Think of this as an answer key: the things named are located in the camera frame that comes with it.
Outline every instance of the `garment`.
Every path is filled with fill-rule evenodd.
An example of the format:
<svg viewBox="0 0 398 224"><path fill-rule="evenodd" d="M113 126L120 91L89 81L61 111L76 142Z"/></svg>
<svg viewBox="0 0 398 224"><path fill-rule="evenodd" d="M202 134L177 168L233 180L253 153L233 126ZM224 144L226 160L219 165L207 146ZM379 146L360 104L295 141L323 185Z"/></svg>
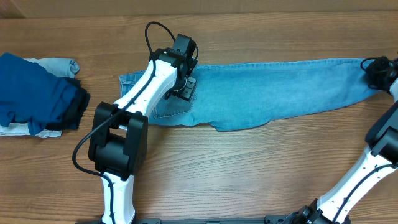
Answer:
<svg viewBox="0 0 398 224"><path fill-rule="evenodd" d="M36 135L47 123L60 121L76 92L76 87L37 63L10 53L0 57L1 126L9 126L18 115Z"/></svg>
<svg viewBox="0 0 398 224"><path fill-rule="evenodd" d="M74 78L79 72L79 64L73 59L67 58L42 58L42 59L25 59L30 62L38 63L44 67L46 71L55 75L56 77L70 77ZM44 129L35 136L41 138L59 137L62 131L51 131ZM30 135L27 123L17 124L11 123L8 127L0 126L0 136L25 136Z"/></svg>
<svg viewBox="0 0 398 224"><path fill-rule="evenodd" d="M217 131L233 131L349 106L377 92L368 88L361 62L361 58L336 58L199 65L191 74L197 79L192 99L187 102L175 96L162 98L149 116L149 123L207 123ZM119 77L122 96L143 72Z"/></svg>
<svg viewBox="0 0 398 224"><path fill-rule="evenodd" d="M74 78L64 79L78 88L78 92L66 112L63 114L62 122L47 124L45 128L48 130L77 130L79 128L81 117L83 117L83 113L85 112L90 100L90 94L80 86L80 80Z"/></svg>

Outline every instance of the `denim fabric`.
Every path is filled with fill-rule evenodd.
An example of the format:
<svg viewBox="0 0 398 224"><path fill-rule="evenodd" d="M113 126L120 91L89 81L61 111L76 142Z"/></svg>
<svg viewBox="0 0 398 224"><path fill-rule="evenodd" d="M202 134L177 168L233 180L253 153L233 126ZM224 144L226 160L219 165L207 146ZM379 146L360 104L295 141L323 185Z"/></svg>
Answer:
<svg viewBox="0 0 398 224"><path fill-rule="evenodd" d="M377 92L368 88L365 72L359 66L361 62L361 58L336 58L199 65L192 73L197 87L191 101L174 96L161 99L149 123L163 126L208 123L217 131L233 131L349 106ZM119 77L122 96L143 72Z"/></svg>
<svg viewBox="0 0 398 224"><path fill-rule="evenodd" d="M68 58L42 58L42 59L25 59L29 62L38 63L44 67L46 71L52 73L56 77L74 78L80 67L73 59ZM41 138L59 137L62 131L43 130L35 136ZM17 124L11 123L8 127L0 126L0 136L25 136L30 135L27 123Z"/></svg>

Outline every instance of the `pile of folded clothes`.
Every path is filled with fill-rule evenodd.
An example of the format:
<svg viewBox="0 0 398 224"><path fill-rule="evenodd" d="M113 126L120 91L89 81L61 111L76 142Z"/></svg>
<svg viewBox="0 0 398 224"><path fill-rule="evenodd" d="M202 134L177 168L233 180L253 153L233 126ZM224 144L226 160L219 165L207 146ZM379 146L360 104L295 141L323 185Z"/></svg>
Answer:
<svg viewBox="0 0 398 224"><path fill-rule="evenodd" d="M72 59L0 56L0 136L60 136L76 130L90 94Z"/></svg>

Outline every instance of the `light blue folded cloth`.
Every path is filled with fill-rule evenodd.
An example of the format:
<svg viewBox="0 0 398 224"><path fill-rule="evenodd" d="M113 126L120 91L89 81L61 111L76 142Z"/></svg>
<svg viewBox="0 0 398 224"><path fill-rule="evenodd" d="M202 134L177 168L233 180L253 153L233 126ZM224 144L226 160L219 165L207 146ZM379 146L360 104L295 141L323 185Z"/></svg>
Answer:
<svg viewBox="0 0 398 224"><path fill-rule="evenodd" d="M70 77L74 78L80 70L79 64L73 59L69 58L42 58L34 59L29 58L25 60L34 62L44 67L46 71L55 75L56 77ZM59 137L62 131L43 130L35 136L40 138ZM8 127L0 126L0 136L25 136L30 135L28 125L11 123Z"/></svg>
<svg viewBox="0 0 398 224"><path fill-rule="evenodd" d="M175 96L159 101L150 124L210 124L217 131L261 126L275 119L334 110L377 93L368 88L361 58L300 62L199 65L191 101ZM119 77L121 96L144 71Z"/></svg>

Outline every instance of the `wooden table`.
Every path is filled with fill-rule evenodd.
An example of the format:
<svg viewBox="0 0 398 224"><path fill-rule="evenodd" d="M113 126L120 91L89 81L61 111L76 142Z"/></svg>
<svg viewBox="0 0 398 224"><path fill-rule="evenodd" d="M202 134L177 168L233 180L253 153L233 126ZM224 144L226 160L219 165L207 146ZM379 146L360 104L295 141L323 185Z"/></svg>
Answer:
<svg viewBox="0 0 398 224"><path fill-rule="evenodd" d="M0 139L0 223L73 223L100 218L100 178L78 171L73 148L91 129L96 106L119 98L118 75L146 68L144 28L164 23L192 37L200 63L317 58L394 58L398 13L269 13L91 17L0 21L0 53L75 58L91 93L78 131L62 137ZM151 27L152 47L168 47ZM364 135L392 104L380 93L357 105L218 133L149 128L148 155L134 188L139 218L234 218L287 214L329 191L356 162ZM88 145L78 162L93 169ZM386 177L351 211L354 223L396 223L398 174Z"/></svg>

